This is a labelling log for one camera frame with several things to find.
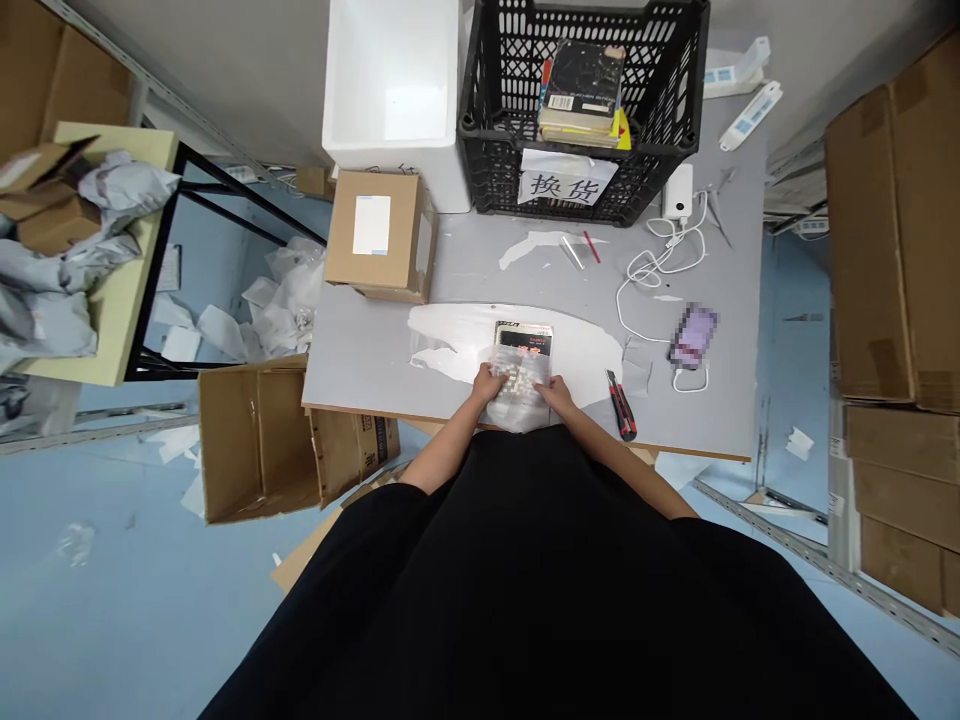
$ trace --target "hand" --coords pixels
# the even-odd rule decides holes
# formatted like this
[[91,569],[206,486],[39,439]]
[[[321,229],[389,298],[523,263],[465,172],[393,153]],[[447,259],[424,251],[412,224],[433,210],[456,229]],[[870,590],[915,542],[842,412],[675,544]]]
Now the hand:
[[480,370],[473,379],[473,392],[471,396],[483,400],[483,404],[493,400],[503,384],[510,379],[509,375],[492,375],[490,369],[493,366],[490,363],[480,363]]
[[561,375],[554,375],[550,378],[550,387],[537,384],[533,386],[533,389],[540,393],[543,399],[547,401],[547,405],[558,413],[576,408],[576,405],[573,404],[573,398],[570,396],[570,388],[567,387]]

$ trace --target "phone screen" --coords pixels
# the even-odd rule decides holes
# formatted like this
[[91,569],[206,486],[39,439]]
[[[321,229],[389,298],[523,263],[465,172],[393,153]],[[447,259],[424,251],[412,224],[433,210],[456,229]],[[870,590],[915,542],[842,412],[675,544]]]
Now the phone screen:
[[699,370],[718,320],[717,314],[707,308],[697,305],[687,308],[670,347],[670,362],[685,370]]

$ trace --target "black dress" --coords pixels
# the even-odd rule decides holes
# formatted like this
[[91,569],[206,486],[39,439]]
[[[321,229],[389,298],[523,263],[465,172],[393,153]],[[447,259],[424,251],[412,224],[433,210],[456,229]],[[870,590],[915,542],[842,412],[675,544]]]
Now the black dress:
[[346,509],[202,717],[508,714],[912,717],[780,555],[664,519],[563,426]]

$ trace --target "white cable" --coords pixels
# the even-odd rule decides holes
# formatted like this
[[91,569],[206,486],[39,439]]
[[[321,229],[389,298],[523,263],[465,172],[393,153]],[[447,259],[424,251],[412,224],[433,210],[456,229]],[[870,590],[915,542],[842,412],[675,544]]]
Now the white cable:
[[[706,240],[703,237],[703,231],[700,230],[700,226],[703,224],[703,221],[707,217],[707,193],[706,191],[701,190],[694,197],[701,197],[702,204],[703,204],[703,214],[700,216],[700,221],[696,225],[692,225],[691,227],[686,227],[686,219],[682,218],[680,220],[680,232],[677,232],[677,226],[673,223],[673,220],[668,220],[667,218],[650,218],[649,220],[647,220],[646,222],[647,230],[649,230],[651,233],[653,233],[659,238],[669,238],[669,240],[667,241],[666,247],[664,248],[664,252],[659,257],[657,257],[650,250],[641,251],[640,254],[638,254],[635,258],[633,258],[633,260],[631,260],[630,263],[627,265],[627,277],[623,281],[623,284],[620,285],[619,288],[617,288],[617,295],[616,295],[617,317],[620,319],[620,324],[623,326],[624,330],[626,330],[627,332],[633,335],[636,335],[638,338],[641,338],[642,340],[647,340],[649,342],[663,342],[663,343],[672,342],[671,340],[662,340],[660,338],[649,338],[643,333],[639,333],[636,330],[634,330],[632,327],[627,325],[623,321],[623,311],[620,308],[620,293],[622,293],[623,289],[627,285],[629,285],[631,282],[635,282],[638,285],[643,285],[644,287],[647,287],[647,288],[658,288],[663,284],[663,279],[660,277],[661,275],[673,275],[678,272],[683,272],[684,270],[689,270],[690,268],[696,267],[697,265],[699,265],[703,261],[703,259],[707,256]],[[654,230],[650,226],[650,222],[653,220],[659,220],[660,222],[670,223],[670,234],[662,235],[658,233],[656,230]],[[683,241],[683,239],[687,236],[687,233],[692,233],[692,232],[695,232],[697,233],[697,235],[700,236],[700,257],[698,257],[689,265],[684,265],[678,268],[672,268],[670,270],[664,268],[663,263],[669,260],[670,256],[673,255],[673,249]],[[643,267],[638,268],[637,270],[631,270],[634,263],[636,263],[640,258],[644,256],[648,256],[650,258],[650,261]]]
[[680,373],[682,372],[683,372],[683,368],[676,368],[673,371],[673,389],[679,393],[703,392],[704,390],[707,389],[707,386],[710,385],[710,364],[709,363],[704,363],[703,365],[703,372],[705,375],[703,379],[703,387],[694,388],[693,390],[681,390],[680,388],[678,388],[677,378],[680,377]]

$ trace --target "red utility knife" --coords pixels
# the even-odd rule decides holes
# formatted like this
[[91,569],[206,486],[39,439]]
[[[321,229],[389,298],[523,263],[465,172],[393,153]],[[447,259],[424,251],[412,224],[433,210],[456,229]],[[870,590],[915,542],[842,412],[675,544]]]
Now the red utility knife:
[[610,385],[610,399],[617,414],[620,439],[624,442],[636,440],[637,423],[633,419],[633,410],[630,409],[630,403],[627,402],[627,396],[623,392],[623,385],[617,382],[617,376],[614,375],[613,370],[607,370],[607,384]]

